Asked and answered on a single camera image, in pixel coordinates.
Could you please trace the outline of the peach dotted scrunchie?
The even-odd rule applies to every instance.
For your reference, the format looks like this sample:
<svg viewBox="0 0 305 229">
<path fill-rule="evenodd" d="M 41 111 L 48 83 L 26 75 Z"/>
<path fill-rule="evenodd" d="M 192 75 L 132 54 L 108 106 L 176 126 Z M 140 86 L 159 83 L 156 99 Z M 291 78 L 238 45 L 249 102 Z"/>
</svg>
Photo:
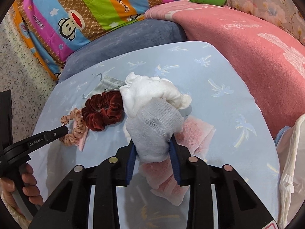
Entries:
<svg viewBox="0 0 305 229">
<path fill-rule="evenodd" d="M 79 151 L 83 151 L 86 137 L 88 134 L 88 128 L 82 117 L 82 111 L 74 108 L 69 115 L 64 115 L 60 119 L 61 124 L 68 125 L 72 122 L 72 130 L 70 133 L 61 137 L 59 140 L 67 147 L 76 146 Z"/>
</svg>

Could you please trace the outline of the dark red velvet scrunchie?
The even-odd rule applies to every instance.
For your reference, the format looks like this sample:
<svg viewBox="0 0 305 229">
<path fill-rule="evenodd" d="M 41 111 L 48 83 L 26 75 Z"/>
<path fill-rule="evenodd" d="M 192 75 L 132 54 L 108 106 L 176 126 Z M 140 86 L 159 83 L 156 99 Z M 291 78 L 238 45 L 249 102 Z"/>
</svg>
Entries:
<svg viewBox="0 0 305 229">
<path fill-rule="evenodd" d="M 120 122 L 123 113 L 123 99 L 117 90 L 92 95 L 82 108 L 82 117 L 88 129 L 97 132 Z"/>
</svg>

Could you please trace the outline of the grey drawstring pouch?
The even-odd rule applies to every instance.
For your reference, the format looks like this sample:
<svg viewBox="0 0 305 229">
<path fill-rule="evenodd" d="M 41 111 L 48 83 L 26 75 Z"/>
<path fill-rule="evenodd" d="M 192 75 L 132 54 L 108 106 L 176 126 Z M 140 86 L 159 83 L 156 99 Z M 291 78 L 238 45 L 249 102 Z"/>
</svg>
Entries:
<svg viewBox="0 0 305 229">
<path fill-rule="evenodd" d="M 109 77 L 107 74 L 94 74 L 94 78 L 90 81 L 88 88 L 85 89 L 85 92 L 82 95 L 82 99 L 86 100 L 92 95 L 112 90 L 119 90 L 119 88 L 124 85 L 124 81 L 121 81 L 114 77 Z"/>
</svg>

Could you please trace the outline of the pink striped cloth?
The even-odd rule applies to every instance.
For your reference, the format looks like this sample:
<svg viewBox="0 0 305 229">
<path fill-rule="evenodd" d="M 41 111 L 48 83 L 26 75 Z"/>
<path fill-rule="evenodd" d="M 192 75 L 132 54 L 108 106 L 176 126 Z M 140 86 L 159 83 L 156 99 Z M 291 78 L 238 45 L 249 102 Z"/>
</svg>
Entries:
<svg viewBox="0 0 305 229">
<path fill-rule="evenodd" d="M 205 159 L 216 129 L 194 116 L 188 116 L 182 132 L 170 142 L 170 156 L 163 162 L 141 163 L 139 173 L 146 178 L 151 192 L 179 206 L 188 191 L 187 159 L 196 156 Z"/>
</svg>

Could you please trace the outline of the grey white sock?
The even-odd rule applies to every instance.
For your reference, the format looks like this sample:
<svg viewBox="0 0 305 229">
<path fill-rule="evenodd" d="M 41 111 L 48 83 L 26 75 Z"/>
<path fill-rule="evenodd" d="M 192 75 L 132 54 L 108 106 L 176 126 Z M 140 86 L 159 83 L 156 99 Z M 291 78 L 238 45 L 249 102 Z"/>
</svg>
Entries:
<svg viewBox="0 0 305 229">
<path fill-rule="evenodd" d="M 184 118 L 165 99 L 153 98 L 134 118 L 126 122 L 140 161 L 162 162 L 169 154 L 169 142 L 175 133 L 182 132 Z"/>
</svg>

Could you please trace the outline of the white glove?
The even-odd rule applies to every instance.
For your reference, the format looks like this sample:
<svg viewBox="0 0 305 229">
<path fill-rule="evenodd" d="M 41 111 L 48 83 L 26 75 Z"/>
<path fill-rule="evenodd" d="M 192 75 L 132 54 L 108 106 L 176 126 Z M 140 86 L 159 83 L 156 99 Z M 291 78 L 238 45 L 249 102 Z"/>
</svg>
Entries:
<svg viewBox="0 0 305 229">
<path fill-rule="evenodd" d="M 134 72 L 128 74 L 125 85 L 121 86 L 119 91 L 128 118 L 135 117 L 152 98 L 164 98 L 178 110 L 188 108 L 192 102 L 191 96 L 181 93 L 170 80 L 140 76 Z"/>
</svg>

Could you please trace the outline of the white lined trash bin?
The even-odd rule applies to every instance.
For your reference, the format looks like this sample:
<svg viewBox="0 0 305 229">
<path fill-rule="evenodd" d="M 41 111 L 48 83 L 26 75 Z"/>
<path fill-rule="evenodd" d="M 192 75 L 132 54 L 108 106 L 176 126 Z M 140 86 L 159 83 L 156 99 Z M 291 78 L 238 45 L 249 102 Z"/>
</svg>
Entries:
<svg viewBox="0 0 305 229">
<path fill-rule="evenodd" d="M 286 228 L 304 203 L 304 115 L 277 136 L 280 163 L 279 228 Z"/>
</svg>

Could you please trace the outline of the light blue patterned sheet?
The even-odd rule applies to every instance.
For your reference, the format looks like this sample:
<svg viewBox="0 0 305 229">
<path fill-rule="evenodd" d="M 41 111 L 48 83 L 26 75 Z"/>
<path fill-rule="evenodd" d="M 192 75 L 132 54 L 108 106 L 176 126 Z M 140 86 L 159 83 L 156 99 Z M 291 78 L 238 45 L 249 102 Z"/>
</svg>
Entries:
<svg viewBox="0 0 305 229">
<path fill-rule="evenodd" d="M 125 81 L 130 72 L 170 80 L 192 97 L 182 110 L 216 129 L 202 159 L 221 167 L 230 164 L 277 220 L 279 160 L 263 115 L 247 86 L 227 59 L 201 41 L 165 44 L 126 53 L 98 63 L 57 84 L 38 119 L 34 134 L 60 126 L 60 118 L 81 108 L 101 77 Z M 124 122 L 102 132 L 89 132 L 84 150 L 60 141 L 33 152 L 30 165 L 43 199 L 53 192 L 75 165 L 99 165 L 128 145 Z M 145 178 L 134 176 L 128 187 L 117 188 L 120 228 L 186 228 L 189 191 L 180 206 L 173 206 L 150 191 Z"/>
</svg>

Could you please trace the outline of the blue-grey velvet cushion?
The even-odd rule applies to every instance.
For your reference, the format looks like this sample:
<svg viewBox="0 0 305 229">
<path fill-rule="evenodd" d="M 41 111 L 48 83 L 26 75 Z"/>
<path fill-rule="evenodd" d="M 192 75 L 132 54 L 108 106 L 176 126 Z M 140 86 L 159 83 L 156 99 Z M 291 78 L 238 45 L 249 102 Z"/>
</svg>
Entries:
<svg viewBox="0 0 305 229">
<path fill-rule="evenodd" d="M 187 41 L 182 27 L 171 21 L 144 19 L 111 31 L 68 56 L 59 82 L 110 58 L 132 51 Z"/>
</svg>

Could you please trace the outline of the colourful monkey print pillow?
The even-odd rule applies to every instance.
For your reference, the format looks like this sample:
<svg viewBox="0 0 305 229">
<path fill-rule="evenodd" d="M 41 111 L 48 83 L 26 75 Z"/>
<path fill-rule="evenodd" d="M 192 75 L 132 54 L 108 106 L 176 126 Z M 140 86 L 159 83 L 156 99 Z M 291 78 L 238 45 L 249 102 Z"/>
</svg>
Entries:
<svg viewBox="0 0 305 229">
<path fill-rule="evenodd" d="M 15 0 L 12 10 L 32 53 L 57 81 L 76 50 L 173 1 L 180 0 Z"/>
</svg>

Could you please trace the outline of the pink bed blanket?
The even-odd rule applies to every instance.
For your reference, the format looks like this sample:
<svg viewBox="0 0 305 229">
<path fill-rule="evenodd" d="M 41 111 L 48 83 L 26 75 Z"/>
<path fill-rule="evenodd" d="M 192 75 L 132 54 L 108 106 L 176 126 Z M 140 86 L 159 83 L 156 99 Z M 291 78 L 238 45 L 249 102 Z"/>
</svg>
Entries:
<svg viewBox="0 0 305 229">
<path fill-rule="evenodd" d="M 212 44 L 234 67 L 272 135 L 304 113 L 304 46 L 275 25 L 229 7 L 175 1 L 145 12 Z"/>
</svg>

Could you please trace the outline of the grey floral quilt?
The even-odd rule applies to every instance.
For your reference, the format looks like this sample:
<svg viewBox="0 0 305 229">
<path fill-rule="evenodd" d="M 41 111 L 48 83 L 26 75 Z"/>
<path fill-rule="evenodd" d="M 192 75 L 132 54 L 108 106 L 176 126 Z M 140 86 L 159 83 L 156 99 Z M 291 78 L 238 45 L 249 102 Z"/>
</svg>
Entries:
<svg viewBox="0 0 305 229">
<path fill-rule="evenodd" d="M 304 44 L 304 17 L 292 0 L 226 0 L 226 3 L 276 25 Z"/>
</svg>

